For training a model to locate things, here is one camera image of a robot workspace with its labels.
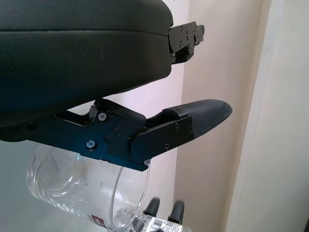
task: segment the red label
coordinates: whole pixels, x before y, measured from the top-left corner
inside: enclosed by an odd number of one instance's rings
[[[102,227],[106,228],[103,219],[101,219],[101,218],[99,218],[99,217],[96,217],[96,216],[94,216],[94,215],[91,215],[91,217],[92,217],[92,220],[93,220],[93,222],[94,222],[95,224],[97,224],[98,226],[102,226]]]

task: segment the black plastic part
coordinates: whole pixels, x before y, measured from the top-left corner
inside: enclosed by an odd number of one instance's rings
[[[140,224],[140,219],[138,217],[134,218],[133,222],[132,222],[132,226],[134,228],[134,231],[136,231],[137,227]]]
[[[147,208],[144,210],[145,215],[149,215],[152,217],[156,217],[160,206],[160,199],[159,198],[152,198],[150,203],[148,204]]]
[[[146,123],[146,117],[144,115],[125,108],[110,100],[100,99],[99,101],[95,101],[94,105],[99,109],[106,110],[118,117],[124,118],[138,125],[144,126]]]
[[[204,26],[196,22],[183,24],[169,30],[169,50],[172,64],[188,61],[194,54],[194,48],[203,41]]]
[[[182,225],[183,224],[183,214],[184,214],[184,202],[177,201],[174,204],[172,213],[170,214],[168,221]]]
[[[137,160],[151,159],[209,132],[232,113],[231,106],[220,100],[202,100],[165,109],[149,119],[148,130],[132,141],[131,153]]]
[[[309,219],[307,221],[307,224],[306,224],[304,232],[309,232]]]
[[[100,113],[108,116],[106,123],[98,119]],[[31,140],[65,150],[73,151],[96,160],[106,160],[110,163],[128,167],[138,171],[148,168],[144,161],[132,157],[129,148],[131,138],[147,128],[118,117],[108,111],[103,111],[95,106],[85,116],[66,112],[55,116],[47,116],[33,123],[36,127],[32,130],[28,123],[18,127],[0,129],[0,138],[16,138],[19,140]],[[82,125],[88,118],[91,123]],[[86,143],[89,140],[96,142],[96,147],[88,149]]]
[[[142,223],[142,224],[138,227],[138,229],[136,230],[136,232],[142,232],[144,226],[145,226],[145,223]]]
[[[123,30],[168,35],[162,0],[1,0],[0,31]]]
[[[141,32],[0,32],[0,54],[0,127],[63,112],[171,71],[168,37]]]
[[[179,130],[175,129],[176,123],[180,124]],[[191,124],[191,117],[185,116],[139,133],[132,140],[132,156],[139,161],[148,160],[193,140],[193,133],[186,129]]]
[[[174,117],[191,117],[194,139],[218,126],[232,112],[232,107],[220,100],[201,100],[163,110],[163,113]]]
[[[0,140],[10,142],[10,143],[16,143],[16,142],[24,141],[25,139],[14,138],[7,134],[0,134]]]

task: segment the metal bracket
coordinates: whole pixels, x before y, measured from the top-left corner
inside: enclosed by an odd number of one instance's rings
[[[175,118],[160,113],[146,120],[137,112],[100,99],[83,116],[65,111],[0,128],[0,139],[31,140],[144,171],[154,156],[194,139],[191,132],[183,130],[187,126],[191,126],[190,117]]]
[[[204,26],[196,22],[183,24],[169,29],[169,51],[172,64],[188,61],[194,48],[203,41]]]

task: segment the bolt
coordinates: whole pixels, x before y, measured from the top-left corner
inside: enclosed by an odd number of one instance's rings
[[[96,142],[93,141],[93,140],[89,140],[87,143],[86,143],[86,147],[89,148],[89,149],[92,149],[96,146]]]
[[[37,124],[35,122],[29,122],[27,128],[30,131],[35,130],[37,128]]]
[[[192,127],[191,126],[187,126],[187,132],[191,133],[192,132]]]
[[[179,123],[176,123],[174,128],[178,131],[180,129],[180,124]]]
[[[104,122],[106,119],[107,119],[107,116],[105,113],[101,113],[98,115],[98,119],[101,121],[101,122]]]
[[[149,166],[149,164],[150,164],[150,159],[145,160],[145,161],[144,161],[144,164],[147,165],[147,166]]]
[[[169,149],[169,144],[165,144],[165,145],[164,145],[164,148],[165,148],[166,150],[168,150],[168,149]]]

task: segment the clear plastic bottle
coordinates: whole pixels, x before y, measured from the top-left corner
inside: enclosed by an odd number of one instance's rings
[[[147,188],[144,172],[39,145],[27,170],[33,196],[115,232],[135,218]]]

